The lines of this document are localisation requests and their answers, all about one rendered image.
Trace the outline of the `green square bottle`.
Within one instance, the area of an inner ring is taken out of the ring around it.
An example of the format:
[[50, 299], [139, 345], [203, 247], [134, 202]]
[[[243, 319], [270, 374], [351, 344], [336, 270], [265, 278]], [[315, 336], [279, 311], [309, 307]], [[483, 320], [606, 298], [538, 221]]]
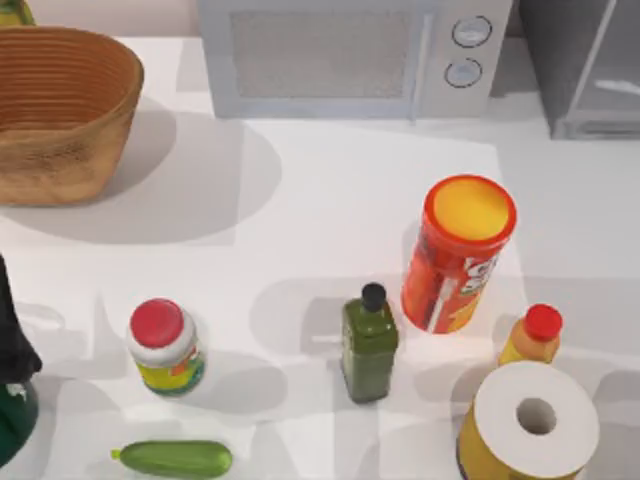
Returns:
[[351, 400], [370, 403], [390, 390], [399, 332], [383, 285], [364, 285], [342, 310], [341, 368]]

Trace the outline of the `orange chips can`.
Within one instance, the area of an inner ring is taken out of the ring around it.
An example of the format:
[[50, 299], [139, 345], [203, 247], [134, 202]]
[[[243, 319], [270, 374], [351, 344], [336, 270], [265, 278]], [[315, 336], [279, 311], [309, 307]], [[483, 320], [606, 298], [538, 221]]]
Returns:
[[468, 324], [516, 220], [513, 199], [493, 180], [462, 174], [435, 184], [401, 291], [408, 320], [432, 334]]

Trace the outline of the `pale microwave oven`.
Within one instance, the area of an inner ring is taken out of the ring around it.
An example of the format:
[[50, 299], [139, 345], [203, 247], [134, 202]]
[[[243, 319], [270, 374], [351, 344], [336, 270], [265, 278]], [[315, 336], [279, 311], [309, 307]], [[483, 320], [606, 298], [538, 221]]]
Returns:
[[[488, 102], [513, 0], [198, 0], [220, 118], [473, 117]], [[456, 22], [484, 16], [489, 39], [463, 48]], [[453, 61], [483, 68], [473, 86]]]

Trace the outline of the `red lid white jar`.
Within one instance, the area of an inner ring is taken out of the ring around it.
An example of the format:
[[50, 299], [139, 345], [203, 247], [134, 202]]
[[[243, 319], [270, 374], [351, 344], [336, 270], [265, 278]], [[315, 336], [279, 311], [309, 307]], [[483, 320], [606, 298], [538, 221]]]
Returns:
[[186, 394], [204, 374], [196, 323], [169, 299], [153, 298], [136, 307], [126, 343], [143, 383], [158, 395]]

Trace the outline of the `microwave knob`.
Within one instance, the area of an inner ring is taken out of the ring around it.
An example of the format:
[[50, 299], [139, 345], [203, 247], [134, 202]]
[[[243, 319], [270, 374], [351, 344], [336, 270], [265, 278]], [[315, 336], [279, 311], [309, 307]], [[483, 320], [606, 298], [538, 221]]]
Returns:
[[454, 42], [463, 48], [475, 48], [486, 42], [492, 33], [492, 24], [484, 16], [460, 19], [452, 30]]
[[444, 79], [456, 89], [469, 88], [475, 85], [483, 75], [482, 65], [472, 59], [464, 58], [451, 62], [445, 69]]

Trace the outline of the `red cap yellow bottle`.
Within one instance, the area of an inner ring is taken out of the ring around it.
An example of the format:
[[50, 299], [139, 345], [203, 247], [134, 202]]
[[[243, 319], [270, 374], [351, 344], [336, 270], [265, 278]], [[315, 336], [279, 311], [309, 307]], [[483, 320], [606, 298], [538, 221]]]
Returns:
[[534, 304], [512, 327], [498, 365], [517, 361], [536, 361], [550, 364], [560, 346], [563, 317], [554, 307]]

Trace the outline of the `green cucumber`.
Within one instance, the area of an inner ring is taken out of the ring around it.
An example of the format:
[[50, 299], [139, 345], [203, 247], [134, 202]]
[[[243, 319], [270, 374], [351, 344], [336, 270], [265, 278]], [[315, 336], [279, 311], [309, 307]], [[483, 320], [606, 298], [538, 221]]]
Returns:
[[224, 444], [206, 440], [134, 442], [110, 455], [136, 472], [179, 480], [214, 480], [233, 465], [233, 455]]

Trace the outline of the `yellow wrapped paper roll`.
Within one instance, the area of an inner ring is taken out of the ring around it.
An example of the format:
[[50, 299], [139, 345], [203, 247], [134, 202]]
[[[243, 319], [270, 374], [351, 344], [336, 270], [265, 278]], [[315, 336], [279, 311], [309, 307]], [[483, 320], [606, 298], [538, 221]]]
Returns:
[[480, 384], [456, 442], [463, 480], [575, 480], [600, 440], [591, 397], [544, 363], [499, 366]]

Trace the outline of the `brown woven basket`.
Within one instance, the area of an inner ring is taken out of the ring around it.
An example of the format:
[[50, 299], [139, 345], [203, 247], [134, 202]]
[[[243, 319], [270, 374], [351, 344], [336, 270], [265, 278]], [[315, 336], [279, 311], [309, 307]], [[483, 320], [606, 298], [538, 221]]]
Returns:
[[120, 163], [143, 83], [139, 57], [109, 36], [0, 28], [0, 205], [98, 197]]

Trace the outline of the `grey cabinet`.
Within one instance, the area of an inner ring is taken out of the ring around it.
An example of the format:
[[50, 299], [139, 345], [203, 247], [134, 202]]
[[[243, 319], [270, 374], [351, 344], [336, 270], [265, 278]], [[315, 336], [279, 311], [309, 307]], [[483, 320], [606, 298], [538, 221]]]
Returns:
[[640, 140], [640, 0], [520, 0], [555, 140]]

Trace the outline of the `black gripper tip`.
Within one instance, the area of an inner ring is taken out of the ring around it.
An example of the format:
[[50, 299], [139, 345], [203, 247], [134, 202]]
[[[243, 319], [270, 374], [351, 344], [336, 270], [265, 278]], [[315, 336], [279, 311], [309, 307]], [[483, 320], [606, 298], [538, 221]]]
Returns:
[[0, 254], [0, 384], [27, 382], [42, 366], [19, 323], [6, 263]]

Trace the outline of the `dark green round bottle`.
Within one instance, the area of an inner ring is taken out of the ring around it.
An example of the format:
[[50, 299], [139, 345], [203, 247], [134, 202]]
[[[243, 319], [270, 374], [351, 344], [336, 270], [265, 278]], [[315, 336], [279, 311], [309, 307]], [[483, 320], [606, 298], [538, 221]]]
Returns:
[[0, 385], [0, 468], [24, 446], [38, 416], [38, 396], [30, 381]]

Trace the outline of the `yellow green object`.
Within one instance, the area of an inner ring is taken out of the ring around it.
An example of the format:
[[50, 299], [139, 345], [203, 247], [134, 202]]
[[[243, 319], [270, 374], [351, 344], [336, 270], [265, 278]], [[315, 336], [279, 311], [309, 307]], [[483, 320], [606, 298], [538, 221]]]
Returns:
[[0, 28], [33, 25], [35, 20], [26, 0], [0, 0]]

